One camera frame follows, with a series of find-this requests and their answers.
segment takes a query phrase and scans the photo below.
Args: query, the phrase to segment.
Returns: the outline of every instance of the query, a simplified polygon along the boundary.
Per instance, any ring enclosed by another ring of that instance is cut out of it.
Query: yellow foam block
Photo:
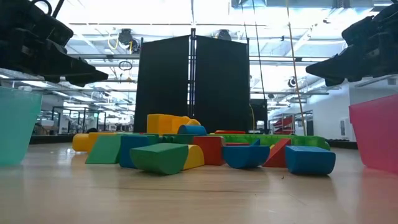
[[[188,145],[188,157],[183,170],[192,169],[205,165],[205,157],[199,146]]]
[[[88,133],[88,141],[87,141],[87,152],[91,152],[94,147],[95,141],[97,141],[98,136],[107,135],[107,134],[115,134],[115,133]]]
[[[151,134],[177,134],[178,129],[184,124],[198,124],[195,119],[187,116],[174,116],[168,114],[148,114],[147,133]]]
[[[77,152],[87,152],[88,134],[76,134],[73,137],[72,148]]]

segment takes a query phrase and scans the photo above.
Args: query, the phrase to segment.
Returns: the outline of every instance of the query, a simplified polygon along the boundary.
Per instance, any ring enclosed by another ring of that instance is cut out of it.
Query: black partition panel
[[[247,44],[197,36],[194,115],[208,132],[248,131]]]
[[[134,132],[146,132],[148,114],[187,115],[188,51],[189,36],[143,44]]]

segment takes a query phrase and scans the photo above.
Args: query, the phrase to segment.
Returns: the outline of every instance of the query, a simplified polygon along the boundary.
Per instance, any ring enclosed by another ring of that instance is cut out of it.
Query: blue foam block
[[[179,134],[196,134],[199,136],[206,136],[207,132],[205,127],[200,125],[181,125],[178,129]]]
[[[287,169],[297,175],[328,175],[333,171],[336,154],[315,146],[285,146]]]
[[[257,139],[257,140],[255,140],[251,145],[252,145],[252,146],[260,146],[260,145],[261,145],[261,140],[260,140],[260,139]]]
[[[243,169],[263,165],[269,146],[224,146],[223,159],[232,168]]]
[[[119,165],[121,167],[136,168],[131,160],[130,149],[137,147],[150,146],[155,144],[155,138],[157,136],[145,136],[145,135],[125,135],[121,136],[120,140],[120,160]]]

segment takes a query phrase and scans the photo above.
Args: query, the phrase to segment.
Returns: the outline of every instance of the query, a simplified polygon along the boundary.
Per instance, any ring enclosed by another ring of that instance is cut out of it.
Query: ceiling
[[[58,0],[49,0],[52,7]],[[196,28],[197,35],[214,37],[220,29],[228,29],[233,41],[245,42],[246,33],[250,38],[249,53],[251,56],[251,91],[262,91],[261,76],[263,75],[264,90],[293,91],[287,82],[294,75],[291,63],[291,45],[289,21],[292,28],[292,41],[296,57],[308,58],[308,61],[324,60],[340,53],[345,47],[341,32],[352,23],[371,15],[376,15],[381,7],[386,7],[390,1],[352,0],[352,6],[367,6],[354,8],[332,8],[328,4],[333,1],[291,1],[301,7],[289,9],[278,6],[280,2],[244,1],[244,7],[231,7],[235,0],[66,0],[57,19],[71,28],[75,35],[67,44],[69,54],[129,54],[119,44],[116,49],[116,39],[121,29],[131,29],[132,36],[144,42],[187,35],[191,28]],[[38,2],[44,11],[47,6]],[[262,57],[263,65],[258,65],[258,55]],[[109,74],[110,80],[129,78],[137,80],[138,60],[129,60],[133,64],[130,71],[122,71],[116,65],[120,60],[94,60],[89,63],[97,65],[97,69]],[[319,78],[305,72],[305,66],[313,62],[301,63],[297,66],[299,87],[309,88],[319,82]],[[56,88],[77,88],[68,83],[52,85]],[[114,95],[117,103],[134,104],[137,85],[128,82],[92,83],[86,89],[108,90]],[[116,92],[113,90],[131,90],[131,92]],[[60,91],[68,96],[76,95]],[[92,98],[96,102],[107,102],[108,96],[99,92],[83,92],[79,96]],[[284,99],[286,95],[277,95],[276,99]],[[262,98],[262,94],[251,95],[251,98]]]

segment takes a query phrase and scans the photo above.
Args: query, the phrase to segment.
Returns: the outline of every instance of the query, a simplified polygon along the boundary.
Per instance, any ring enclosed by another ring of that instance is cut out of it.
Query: teal plastic bucket
[[[0,87],[0,166],[24,159],[41,106],[42,95]]]

